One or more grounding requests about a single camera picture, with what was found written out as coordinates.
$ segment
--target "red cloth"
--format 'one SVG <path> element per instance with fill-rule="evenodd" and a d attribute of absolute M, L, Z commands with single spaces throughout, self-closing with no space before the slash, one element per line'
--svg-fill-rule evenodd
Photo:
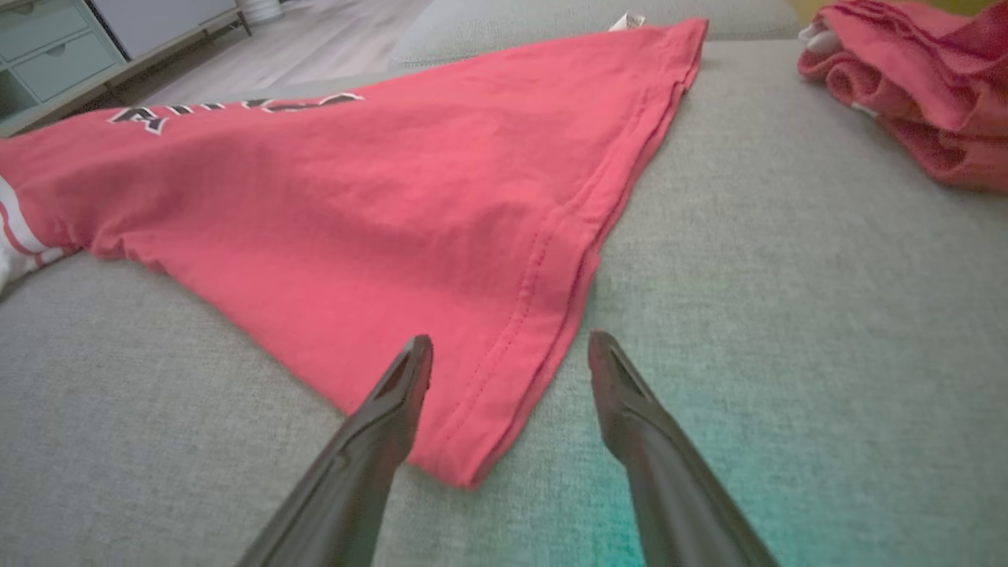
<path fill-rule="evenodd" d="M 1008 192 L 1008 2 L 971 19 L 851 0 L 822 8 L 813 25 L 831 27 L 843 46 L 805 50 L 803 76 L 877 113 L 935 180 Z"/>
<path fill-rule="evenodd" d="M 410 460 L 476 487 L 574 339 L 706 32 L 560 39 L 299 103 L 92 112 L 0 140 L 3 204 L 43 247 L 166 271 L 344 412 L 430 334 Z"/>

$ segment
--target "couch cushion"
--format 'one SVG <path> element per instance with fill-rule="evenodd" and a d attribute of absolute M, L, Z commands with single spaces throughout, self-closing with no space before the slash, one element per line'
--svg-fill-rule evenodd
<path fill-rule="evenodd" d="M 652 25 L 709 18 L 709 39 L 793 38 L 799 27 L 783 0 L 434 0 L 396 44 L 389 64 L 424 67 L 605 31 L 627 10 Z"/>
<path fill-rule="evenodd" d="M 1008 555 L 1008 200 L 929 182 L 797 55 L 705 46 L 524 433 L 476 493 L 400 469 L 375 565 L 641 564 L 599 438 L 593 327 L 782 565 Z M 231 565 L 340 421 L 127 262 L 79 255 L 4 291 L 0 362 L 0 549 L 37 564 Z"/>

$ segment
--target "drawer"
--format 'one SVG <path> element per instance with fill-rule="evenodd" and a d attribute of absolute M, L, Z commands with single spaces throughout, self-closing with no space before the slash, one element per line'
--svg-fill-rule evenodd
<path fill-rule="evenodd" d="M 38 0 L 0 12 L 0 56 L 12 61 L 86 27 L 72 0 Z"/>
<path fill-rule="evenodd" d="M 15 66 L 14 73 L 44 101 L 113 65 L 102 41 L 88 33 Z"/>

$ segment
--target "gray couch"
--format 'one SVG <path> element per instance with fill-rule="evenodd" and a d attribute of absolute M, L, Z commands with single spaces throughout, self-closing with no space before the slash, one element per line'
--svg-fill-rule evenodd
<path fill-rule="evenodd" d="M 712 7 L 715 37 L 771 38 L 705 45 L 524 433 L 475 493 L 403 467 L 376 565 L 641 563 L 599 440 L 593 327 L 620 339 L 782 565 L 1008 557 L 1008 200 L 935 185 L 803 83 L 798 43 L 772 39 L 796 28 L 773 2 L 735 3 L 734 19 Z M 496 0 L 437 0 L 395 61 L 542 38 L 522 27 L 540 4 L 555 35 L 586 30 L 576 5 L 595 29 L 633 8 L 523 3 L 479 27 L 504 17 Z M 0 364 L 0 555 L 29 564 L 231 564 L 341 421 L 170 278 L 84 254 L 4 292 Z"/>

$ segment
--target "white tag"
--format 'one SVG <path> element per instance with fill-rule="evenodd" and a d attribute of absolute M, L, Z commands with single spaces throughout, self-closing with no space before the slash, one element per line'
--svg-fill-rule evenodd
<path fill-rule="evenodd" d="M 622 31 L 624 29 L 637 29 L 638 27 L 640 27 L 642 25 L 644 25 L 644 16 L 642 16 L 640 14 L 633 14 L 633 13 L 627 12 L 627 13 L 623 14 L 623 17 L 620 18 L 616 23 L 614 23 L 612 27 L 609 28 L 609 31 Z"/>

